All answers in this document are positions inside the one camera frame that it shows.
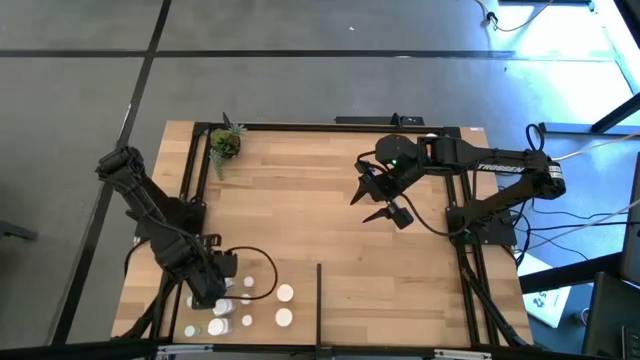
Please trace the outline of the black keyboard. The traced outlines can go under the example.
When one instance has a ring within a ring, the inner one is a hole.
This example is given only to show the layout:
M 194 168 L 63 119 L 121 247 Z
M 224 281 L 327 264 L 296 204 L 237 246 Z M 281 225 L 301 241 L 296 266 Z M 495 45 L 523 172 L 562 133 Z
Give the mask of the black keyboard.
M 624 360 L 640 360 L 640 330 L 622 327 L 622 353 Z

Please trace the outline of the black aluminium table frame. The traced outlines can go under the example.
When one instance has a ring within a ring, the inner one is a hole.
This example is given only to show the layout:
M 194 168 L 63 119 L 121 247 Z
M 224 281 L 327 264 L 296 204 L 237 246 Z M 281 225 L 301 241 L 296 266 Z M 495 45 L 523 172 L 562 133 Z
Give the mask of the black aluminium table frame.
M 385 219 L 363 223 L 377 204 L 351 204 L 355 159 L 383 135 L 255 125 L 220 181 L 204 164 L 206 126 L 170 121 L 153 179 L 171 196 L 203 198 L 204 232 L 236 249 L 238 274 L 254 278 L 255 299 L 276 294 L 279 264 L 321 263 L 322 345 L 467 348 L 471 323 L 451 243 L 419 221 L 402 230 Z M 464 186 L 459 177 L 426 176 L 407 196 L 443 231 Z M 160 335 L 172 342 L 185 289 L 171 293 L 162 316 Z

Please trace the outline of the black flat bar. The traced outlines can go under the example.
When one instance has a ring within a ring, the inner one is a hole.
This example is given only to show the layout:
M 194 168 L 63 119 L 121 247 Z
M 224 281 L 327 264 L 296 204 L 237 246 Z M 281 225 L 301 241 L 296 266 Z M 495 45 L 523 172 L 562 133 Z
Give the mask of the black flat bar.
M 394 113 L 390 116 L 337 116 L 336 124 L 349 125 L 390 125 L 395 127 L 424 126 L 424 119 L 420 116 L 405 116 Z

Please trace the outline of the small potted green plant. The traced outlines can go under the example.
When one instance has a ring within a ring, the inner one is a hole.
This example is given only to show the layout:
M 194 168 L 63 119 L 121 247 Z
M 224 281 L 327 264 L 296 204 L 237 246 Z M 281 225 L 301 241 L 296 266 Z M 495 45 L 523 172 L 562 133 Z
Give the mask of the small potted green plant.
M 223 165 L 239 154 L 241 138 L 247 131 L 243 124 L 232 122 L 225 112 L 222 113 L 222 118 L 222 127 L 214 129 L 209 137 L 209 159 L 220 181 L 224 179 Z

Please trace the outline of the white printed paper sheet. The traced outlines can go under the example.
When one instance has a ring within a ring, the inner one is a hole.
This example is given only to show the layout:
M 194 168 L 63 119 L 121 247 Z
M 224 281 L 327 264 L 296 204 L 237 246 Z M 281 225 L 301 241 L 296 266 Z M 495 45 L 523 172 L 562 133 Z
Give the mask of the white printed paper sheet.
M 551 269 L 547 263 L 536 257 L 525 254 L 519 265 L 517 274 L 525 276 Z M 551 328 L 559 326 L 564 308 L 570 295 L 571 287 L 523 294 L 523 301 L 527 313 Z

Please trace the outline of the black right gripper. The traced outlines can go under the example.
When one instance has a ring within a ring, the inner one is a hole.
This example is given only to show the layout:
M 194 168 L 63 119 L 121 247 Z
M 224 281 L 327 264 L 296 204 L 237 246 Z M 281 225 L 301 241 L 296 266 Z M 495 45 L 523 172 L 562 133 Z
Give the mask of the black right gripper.
M 351 204 L 360 201 L 365 195 L 369 195 L 374 202 L 380 200 L 394 200 L 407 188 L 415 183 L 415 172 L 410 169 L 389 170 L 381 168 L 379 174 L 374 173 L 375 166 L 359 160 L 357 170 L 360 173 L 358 187 L 351 200 Z M 404 229 L 413 223 L 414 218 L 406 207 L 400 207 L 396 202 L 388 202 L 385 207 L 378 209 L 372 215 L 366 217 L 363 223 L 379 218 L 390 219 L 397 228 Z

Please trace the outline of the black rig crossbeam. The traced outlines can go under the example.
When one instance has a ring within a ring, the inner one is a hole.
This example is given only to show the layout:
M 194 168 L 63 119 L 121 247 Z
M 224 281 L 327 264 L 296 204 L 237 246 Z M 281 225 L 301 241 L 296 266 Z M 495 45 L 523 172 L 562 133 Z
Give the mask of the black rig crossbeam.
M 626 360 L 558 353 L 535 347 L 479 345 L 471 348 L 342 345 L 173 344 L 166 341 L 116 339 L 0 350 L 0 360 L 131 360 L 156 355 L 190 353 L 266 353 L 309 355 L 315 360 L 335 356 L 402 356 L 449 360 Z

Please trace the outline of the grey monitor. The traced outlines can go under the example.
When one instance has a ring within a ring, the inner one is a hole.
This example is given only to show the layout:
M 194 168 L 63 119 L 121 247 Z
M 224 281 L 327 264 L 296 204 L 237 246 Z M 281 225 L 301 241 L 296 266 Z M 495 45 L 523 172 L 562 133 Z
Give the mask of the grey monitor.
M 626 281 L 640 286 L 640 152 L 636 157 L 630 201 L 636 205 L 628 210 L 620 274 Z

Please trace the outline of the black desk leg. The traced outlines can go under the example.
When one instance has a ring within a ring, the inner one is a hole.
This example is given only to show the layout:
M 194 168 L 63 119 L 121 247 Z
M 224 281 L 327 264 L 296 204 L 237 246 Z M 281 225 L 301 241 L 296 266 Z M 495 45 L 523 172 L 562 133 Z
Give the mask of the black desk leg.
M 600 272 L 618 275 L 622 253 L 551 268 L 519 277 L 523 294 L 537 293 L 566 286 L 593 282 Z
M 542 122 L 538 126 L 545 134 L 626 136 L 640 132 L 640 125 L 623 126 L 621 122 L 639 112 L 640 93 L 593 124 Z

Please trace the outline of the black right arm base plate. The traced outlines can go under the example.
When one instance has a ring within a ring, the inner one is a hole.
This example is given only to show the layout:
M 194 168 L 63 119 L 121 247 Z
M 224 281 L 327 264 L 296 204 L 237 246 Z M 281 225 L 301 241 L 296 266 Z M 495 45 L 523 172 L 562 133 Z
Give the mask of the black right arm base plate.
M 493 215 L 478 215 L 462 207 L 446 209 L 448 232 L 454 233 L 454 244 L 462 245 L 515 245 L 516 236 L 505 211 Z

